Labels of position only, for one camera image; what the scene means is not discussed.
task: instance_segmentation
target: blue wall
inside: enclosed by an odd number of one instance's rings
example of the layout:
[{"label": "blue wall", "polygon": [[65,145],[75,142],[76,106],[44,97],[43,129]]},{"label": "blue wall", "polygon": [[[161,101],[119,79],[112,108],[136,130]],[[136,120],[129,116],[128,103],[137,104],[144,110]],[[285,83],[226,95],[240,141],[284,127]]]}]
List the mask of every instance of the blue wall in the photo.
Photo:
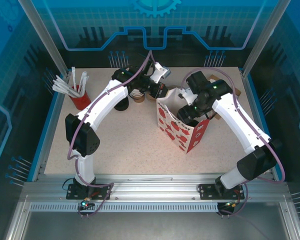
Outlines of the blue wall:
[{"label": "blue wall", "polygon": [[[276,3],[277,0],[34,1],[57,47],[71,52],[108,50],[106,47],[112,50],[116,46],[126,50],[138,47],[142,41],[143,47],[153,50],[171,47],[171,39],[184,44],[185,31],[182,34],[168,30],[167,36],[163,34],[164,29],[171,26],[192,32],[197,38],[191,39],[193,44],[201,45],[202,49],[251,49]],[[128,31],[127,41],[119,37],[108,41],[122,33],[124,27],[138,29]],[[140,27],[145,28],[144,35]],[[96,63],[89,67],[105,66]]]},{"label": "blue wall", "polygon": [[251,71],[292,193],[300,192],[300,0],[292,0]]},{"label": "blue wall", "polygon": [[59,74],[18,1],[0,0],[0,106],[12,122],[9,133],[0,112],[0,240],[5,239],[22,190],[15,184],[21,181],[10,182],[5,175],[13,176],[12,157],[33,160],[52,100],[45,86],[46,68]]}]

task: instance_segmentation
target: aluminum frame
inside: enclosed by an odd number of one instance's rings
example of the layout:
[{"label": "aluminum frame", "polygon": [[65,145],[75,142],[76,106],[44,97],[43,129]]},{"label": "aluminum frame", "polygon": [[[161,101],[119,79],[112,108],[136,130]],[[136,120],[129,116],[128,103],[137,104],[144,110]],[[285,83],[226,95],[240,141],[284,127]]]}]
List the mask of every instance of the aluminum frame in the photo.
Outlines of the aluminum frame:
[{"label": "aluminum frame", "polygon": [[42,43],[50,54],[52,60],[54,61],[56,67],[63,76],[67,76],[67,66],[62,59],[52,37],[50,36],[44,22],[42,21],[37,9],[31,0],[18,0],[21,7],[23,8],[25,14],[29,18],[31,24],[33,25],[36,33],[39,35]]},{"label": "aluminum frame", "polygon": [[[104,174],[97,175],[98,183],[114,183],[114,188],[107,200],[109,206],[117,205],[183,205],[183,206],[204,206],[206,204],[220,203],[220,200],[200,200],[197,191],[198,184],[215,182],[220,174],[167,174],[167,175],[144,175],[144,174]],[[45,209],[40,212],[75,212],[73,206],[76,200],[67,200],[66,194],[61,186],[71,175],[55,174],[39,177],[37,182],[26,182],[24,184],[19,203],[8,231],[6,240],[21,240],[30,212],[38,212],[38,206]],[[279,203],[282,212],[282,221],[291,240],[300,240],[300,220],[298,218],[294,203],[292,201],[288,185],[268,184],[261,180],[254,180],[248,184],[248,201],[252,203]],[[67,205],[69,208],[54,209],[52,205]],[[133,211],[112,211],[112,212],[136,212]],[[192,212],[209,212],[197,209]]]},{"label": "aluminum frame", "polygon": [[38,174],[40,173],[40,170],[45,168],[45,165],[47,163],[47,159],[50,153],[50,148],[54,139],[54,135],[55,135],[55,131],[57,128],[57,124],[58,124],[58,119],[59,119],[59,115],[61,112],[61,108],[62,108],[62,103],[65,99],[65,95],[64,94],[60,94],[58,92],[56,92],[55,94],[57,94],[56,100],[55,100],[55,105],[53,107],[53,111],[51,114],[51,118],[46,130],[46,134],[44,136],[44,140],[42,143],[42,148],[41,151],[39,153],[38,156],[38,160],[37,160],[37,164],[36,166],[33,166],[34,169],[34,173],[31,176],[28,177],[28,181],[36,181]]},{"label": "aluminum frame", "polygon": [[279,23],[282,15],[286,11],[291,0],[278,0],[276,6],[274,7],[269,19],[267,20],[259,38],[257,39],[253,49],[248,56],[244,66],[243,66],[243,76],[247,77],[250,73],[252,67],[255,65],[259,55],[264,49],[266,43],[274,32],[277,24]]}]

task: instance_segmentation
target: table surface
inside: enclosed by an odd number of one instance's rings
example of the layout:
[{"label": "table surface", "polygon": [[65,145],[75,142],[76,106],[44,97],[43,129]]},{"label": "table surface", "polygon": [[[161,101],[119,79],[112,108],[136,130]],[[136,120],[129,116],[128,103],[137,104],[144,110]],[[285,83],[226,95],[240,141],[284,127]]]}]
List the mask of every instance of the table surface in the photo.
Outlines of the table surface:
[{"label": "table surface", "polygon": [[[194,67],[172,67],[169,85],[180,85],[183,77]],[[242,94],[238,98],[241,106],[252,118],[246,91],[237,67],[219,67],[234,81]],[[76,69],[77,79],[87,71],[89,80],[86,91],[95,99],[111,79],[114,68]],[[204,70],[209,79],[211,74],[225,79],[213,70]],[[67,160],[69,143],[66,140],[65,118],[76,115],[69,97],[65,97],[54,133],[52,146],[45,167],[45,174],[74,174],[74,160]],[[100,146],[94,153],[93,170],[95,174],[197,174],[225,173],[232,169],[245,152],[223,119],[212,119],[201,142],[185,154],[158,128],[156,103],[145,99],[136,103],[129,99],[125,111],[111,110],[97,130]]]}]

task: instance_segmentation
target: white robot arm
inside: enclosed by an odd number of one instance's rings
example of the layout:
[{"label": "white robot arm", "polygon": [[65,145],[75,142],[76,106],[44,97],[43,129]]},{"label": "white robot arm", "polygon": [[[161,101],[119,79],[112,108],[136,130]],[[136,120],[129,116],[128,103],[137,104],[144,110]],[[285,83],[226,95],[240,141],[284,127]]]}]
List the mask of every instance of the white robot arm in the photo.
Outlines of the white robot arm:
[{"label": "white robot arm", "polygon": [[[138,89],[141,93],[149,93],[154,98],[164,97],[167,94],[168,89],[160,82],[160,79],[165,79],[170,74],[170,70],[156,62],[154,64],[154,72],[152,75],[148,76],[146,74],[148,73],[149,67],[150,64],[148,64],[147,67],[127,85],[121,86],[113,91],[109,91],[110,89],[124,83],[135,72],[137,72],[139,68],[129,66],[128,69],[120,68],[116,70],[112,76],[112,80],[109,81],[106,88],[89,106],[79,112],[76,116],[69,114],[66,117],[66,138],[71,143],[74,132],[79,123],[82,119],[84,119],[90,107],[95,104],[91,112],[85,118],[84,123],[75,138],[72,149],[72,154],[78,156],[78,171],[80,173],[80,177],[86,183],[90,184],[95,180],[95,174],[93,171],[93,153],[97,150],[100,144],[96,131],[105,116],[113,108],[119,111],[127,109],[129,106],[127,96],[133,89]],[[107,94],[95,103],[95,101],[104,93]],[[75,180],[80,185],[86,186],[77,174],[75,176]]]},{"label": "white robot arm", "polygon": [[259,137],[262,137],[273,149],[278,149],[280,144],[278,141],[271,141],[238,103],[240,111],[258,131],[259,136],[253,132],[237,112],[233,91],[224,80],[211,83],[202,72],[196,72],[187,78],[186,82],[189,88],[180,90],[179,96],[188,104],[178,111],[177,117],[188,124],[193,119],[214,110],[229,125],[247,154],[232,170],[216,179],[216,189],[221,195],[245,181],[253,180],[276,165],[273,155]]},{"label": "white robot arm", "polygon": [[[106,86],[106,88],[100,93],[102,95],[103,93],[108,92],[108,90],[120,85],[121,82],[118,80],[110,80],[109,84]],[[89,116],[85,119],[84,123],[90,124],[90,127],[94,132],[97,131],[99,124],[101,121],[105,118],[105,116],[117,105],[121,100],[126,98],[128,96],[128,89],[126,86],[121,86],[117,88],[116,90],[110,92],[109,94],[105,95],[103,98],[101,98],[100,101],[96,103],[92,111],[89,113]],[[90,106],[96,101],[96,99],[87,106],[84,110],[79,112],[77,114],[77,118],[81,121],[85,114],[87,113]],[[94,155],[86,155],[82,156],[80,152],[77,150],[72,150],[73,154],[78,155],[78,169],[80,172],[81,177],[84,181],[87,183],[91,183],[95,179],[95,173],[93,168],[93,162],[94,162]],[[82,185],[85,185],[78,175],[75,175],[75,179]]]}]

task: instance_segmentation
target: purple cable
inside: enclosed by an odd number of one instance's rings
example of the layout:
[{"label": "purple cable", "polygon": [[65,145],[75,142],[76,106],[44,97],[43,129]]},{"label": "purple cable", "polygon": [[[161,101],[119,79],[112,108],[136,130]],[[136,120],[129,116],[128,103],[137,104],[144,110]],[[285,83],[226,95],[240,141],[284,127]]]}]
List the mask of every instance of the purple cable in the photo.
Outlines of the purple cable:
[{"label": "purple cable", "polygon": [[[224,212],[226,214],[229,214],[229,216],[234,216],[233,214],[231,214],[230,211],[226,211],[226,210],[221,210],[221,212]],[[266,239],[270,240],[270,238],[260,230],[260,228],[258,228],[252,221],[250,221],[248,218],[240,216],[240,215],[236,215],[236,217],[245,220],[246,222],[250,223],[251,226],[253,226],[262,236],[264,236]]]},{"label": "purple cable", "polygon": [[[186,79],[191,75],[191,74],[194,74],[196,72],[199,72],[201,70],[214,70],[216,72],[219,72],[221,74],[223,74],[228,80],[229,82],[231,83],[231,88],[232,90],[234,91],[236,89],[235,87],[235,83],[234,81],[231,79],[231,77],[226,74],[224,71],[218,69],[218,68],[215,68],[215,67],[198,67],[198,68],[195,68],[193,69],[192,71],[188,72],[185,77],[183,78],[182,82],[181,82],[181,87],[180,89],[183,89],[183,85],[186,81]],[[257,138],[259,138],[263,144],[269,149],[269,151],[271,152],[271,154],[273,155],[274,159],[276,160],[277,164],[279,165],[279,168],[280,168],[280,171],[281,171],[281,174],[282,174],[282,178],[280,181],[273,181],[273,180],[269,180],[269,179],[266,179],[264,177],[261,177],[261,176],[258,176],[257,178],[258,179],[261,179],[261,180],[264,180],[268,183],[272,183],[272,184],[281,184],[285,181],[286,179],[286,173],[285,173],[285,170],[284,170],[284,166],[282,165],[278,155],[276,154],[276,152],[273,150],[273,148],[267,143],[267,141],[260,135],[260,133],[254,128],[254,126],[251,125],[251,123],[248,121],[248,119],[243,115],[243,113],[241,112],[240,108],[238,108],[238,102],[237,102],[237,98],[236,98],[236,95],[235,94],[232,94],[232,97],[233,97],[233,103],[234,103],[234,106],[235,106],[235,109],[237,110],[237,112],[239,113],[239,115],[241,116],[241,118],[245,121],[245,123],[251,128],[251,130],[256,134]]]},{"label": "purple cable", "polygon": [[221,212],[224,212],[224,213],[226,213],[226,214],[228,214],[229,216],[232,216],[232,217],[238,217],[238,218],[240,218],[240,219],[243,219],[243,220],[245,220],[245,221],[247,221],[248,223],[250,223],[259,233],[261,233],[266,239],[269,239],[270,240],[270,238],[266,235],[266,234],[264,234],[253,222],[251,222],[249,219],[247,219],[247,218],[245,218],[245,217],[243,217],[243,216],[240,216],[240,215],[238,215],[243,209],[244,209],[244,207],[246,206],[246,204],[247,204],[247,201],[248,201],[248,198],[249,198],[249,191],[248,191],[248,186],[244,183],[243,184],[244,185],[244,187],[245,187],[245,191],[246,191],[246,193],[245,193],[245,199],[244,199],[244,202],[243,202],[243,205],[242,205],[242,207],[238,210],[238,211],[236,211],[235,213],[232,213],[232,212],[230,212],[230,211],[227,211],[227,210],[221,210]]},{"label": "purple cable", "polygon": [[155,58],[154,58],[154,55],[152,54],[152,51],[150,51],[150,57],[151,57],[152,61],[153,61],[154,63],[156,63]]}]

